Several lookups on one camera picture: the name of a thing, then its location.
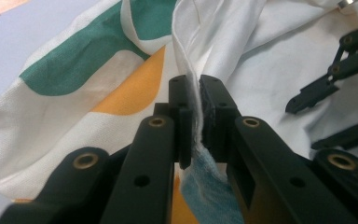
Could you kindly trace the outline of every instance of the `yellow patch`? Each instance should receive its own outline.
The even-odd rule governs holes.
[[[158,94],[164,52],[165,47],[147,59],[91,111],[112,115],[131,115],[148,107]]]

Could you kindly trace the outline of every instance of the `denim fabric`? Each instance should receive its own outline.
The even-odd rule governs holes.
[[[243,223],[227,177],[219,173],[206,148],[195,150],[195,154],[184,171],[181,191],[199,223]]]

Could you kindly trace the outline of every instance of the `brass insert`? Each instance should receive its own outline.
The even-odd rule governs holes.
[[[331,154],[327,159],[330,163],[343,170],[354,170],[356,168],[354,161],[344,155]]]
[[[257,119],[244,119],[243,124],[251,127],[251,128],[257,128],[260,125],[260,122]]]
[[[74,160],[74,167],[78,170],[90,168],[98,162],[98,156],[94,153],[83,153]]]
[[[149,120],[149,125],[155,128],[159,128],[165,125],[165,119],[153,118]]]

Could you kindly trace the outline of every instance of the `white surface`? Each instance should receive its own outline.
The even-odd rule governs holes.
[[[39,0],[0,15],[0,94],[19,75],[26,59],[98,0]],[[0,195],[0,214],[9,199]]]

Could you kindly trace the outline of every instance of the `wrinkled fabric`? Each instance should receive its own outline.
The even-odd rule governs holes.
[[[101,1],[33,54],[0,96],[0,192],[32,199],[68,153],[128,145],[154,103],[168,101],[169,79],[186,74],[194,147],[180,189],[199,223],[242,223],[224,166],[202,144],[200,75],[220,78],[244,116],[311,158],[311,142],[358,122],[357,76],[312,109],[284,113],[358,28],[358,1],[349,15],[337,2]]]

